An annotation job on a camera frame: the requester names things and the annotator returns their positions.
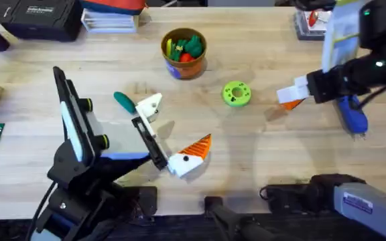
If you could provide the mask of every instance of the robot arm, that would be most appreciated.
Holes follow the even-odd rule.
[[[328,72],[317,70],[297,79],[294,86],[278,91],[280,102],[313,96],[319,104],[342,96],[364,95],[378,86],[383,86],[381,92],[386,90],[386,0],[367,3],[359,14],[360,47],[371,53]],[[377,94],[370,95],[367,102]],[[350,104],[360,108],[366,103]]]
[[[386,193],[362,179],[315,175],[309,184],[268,185],[264,192],[272,213],[336,211],[386,237]]]

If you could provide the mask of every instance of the green toy gear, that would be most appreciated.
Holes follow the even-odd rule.
[[[222,98],[229,106],[245,106],[251,99],[251,89],[244,82],[232,81],[224,86]]]

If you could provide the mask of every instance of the teal handle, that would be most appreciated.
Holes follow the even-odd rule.
[[[117,100],[117,102],[121,104],[127,112],[131,114],[136,113],[135,103],[133,103],[133,101],[127,97],[126,94],[123,94],[122,92],[114,92],[114,99]]]

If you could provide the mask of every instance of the black box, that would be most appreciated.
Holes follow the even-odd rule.
[[[80,32],[82,11],[78,0],[16,0],[1,24],[18,38],[71,42]]]

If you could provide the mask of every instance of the green toy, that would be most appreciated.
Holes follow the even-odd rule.
[[[177,62],[180,61],[181,53],[182,53],[184,46],[186,44],[187,44],[187,40],[185,40],[185,39],[178,40],[178,43],[177,43],[177,46],[175,47],[175,50],[171,51],[171,57],[172,57],[171,60],[177,61]]]
[[[200,43],[200,38],[197,35],[193,35],[192,39],[186,44],[186,52],[188,52],[193,58],[197,58],[202,54],[203,47]]]
[[[171,54],[168,55],[168,58],[173,60],[174,59],[174,54],[175,54],[175,44],[171,43]]]
[[[251,99],[251,89],[241,81],[232,81],[222,90],[222,98],[229,106],[245,106]]]
[[[114,99],[117,100],[125,110],[127,110],[131,114],[136,113],[135,103],[127,97],[126,94],[123,94],[122,92],[114,92]]]

